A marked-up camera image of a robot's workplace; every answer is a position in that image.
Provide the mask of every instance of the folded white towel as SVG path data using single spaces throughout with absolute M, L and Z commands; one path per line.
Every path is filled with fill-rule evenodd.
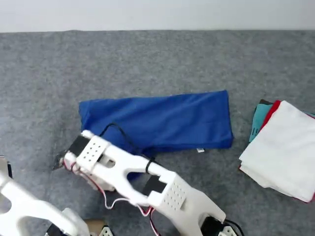
M 315 119 L 281 102 L 240 160 L 240 169 L 262 187 L 311 201 L 315 192 Z

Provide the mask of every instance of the teal cloth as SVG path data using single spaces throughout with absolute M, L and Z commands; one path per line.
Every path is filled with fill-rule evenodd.
M 266 105 L 266 104 L 258 104 L 254 113 L 254 116 L 252 118 L 252 131 L 250 135 L 249 142 L 253 141 L 254 138 L 257 136 L 257 134 L 260 131 L 260 128 L 265 120 L 265 117 L 267 113 L 269 112 L 270 108 L 273 104 Z M 308 114 L 309 116 L 315 118 L 315 114 L 304 112 L 305 114 Z

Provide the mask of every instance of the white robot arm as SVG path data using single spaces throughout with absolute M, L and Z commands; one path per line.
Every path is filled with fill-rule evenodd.
M 170 219 L 183 236 L 203 236 L 202 226 L 208 217 L 223 226 L 225 213 L 177 173 L 143 156 L 132 155 L 88 130 L 71 145 L 64 161 L 75 173 L 84 173 L 103 189 L 116 189 L 132 205 L 153 207 Z M 157 177 L 147 195 L 133 189 L 126 178 L 130 172 Z M 231 227 L 222 229 L 220 236 L 236 236 Z
M 25 219 L 46 219 L 67 236 L 90 236 L 88 226 L 71 209 L 62 212 L 48 202 L 41 201 L 8 176 L 7 161 L 0 158 L 0 203 L 2 198 L 11 201 L 9 211 L 0 208 L 0 236 L 29 236 Z
M 63 163 L 101 190 L 105 197 L 104 190 L 116 189 L 125 197 L 124 201 L 141 210 L 149 207 L 160 212 L 183 236 L 237 236 L 232 227 L 224 224 L 225 213 L 178 174 L 145 157 L 125 152 L 90 131 L 85 130 L 77 137 Z M 7 212 L 1 212 L 0 208 L 0 236 L 29 236 L 24 224 L 26 217 L 51 221 L 62 236 L 90 236 L 88 226 L 75 212 L 68 208 L 61 212 L 50 203 L 38 200 L 3 169 L 0 162 L 0 201 L 6 197 L 12 206 Z M 133 189 L 126 178 L 130 172 L 152 175 L 146 193 Z

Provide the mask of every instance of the blue cloth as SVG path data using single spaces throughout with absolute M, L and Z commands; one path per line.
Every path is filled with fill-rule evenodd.
M 109 123 L 117 123 L 139 147 L 138 152 L 147 156 L 191 148 L 229 148 L 233 140 L 225 90 L 83 101 L 79 114 L 81 129 L 97 135 Z M 109 127 L 103 138 L 139 154 L 115 127 Z

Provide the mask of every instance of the gray carpet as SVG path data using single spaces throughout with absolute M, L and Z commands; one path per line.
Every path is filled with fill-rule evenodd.
M 16 181 L 60 209 L 104 217 L 117 236 L 153 233 L 136 208 L 121 203 L 105 210 L 85 181 L 51 171 L 53 157 L 80 132 L 78 102 L 227 89 L 233 147 L 161 154 L 159 162 L 210 196 L 247 236 L 315 231 L 314 202 L 263 189 L 238 171 L 261 98 L 315 111 L 314 31 L 0 34 L 0 88 L 0 154 L 12 162 Z M 176 235 L 167 219 L 154 218 L 163 236 Z M 29 228 L 42 236 L 48 225 L 31 220 Z

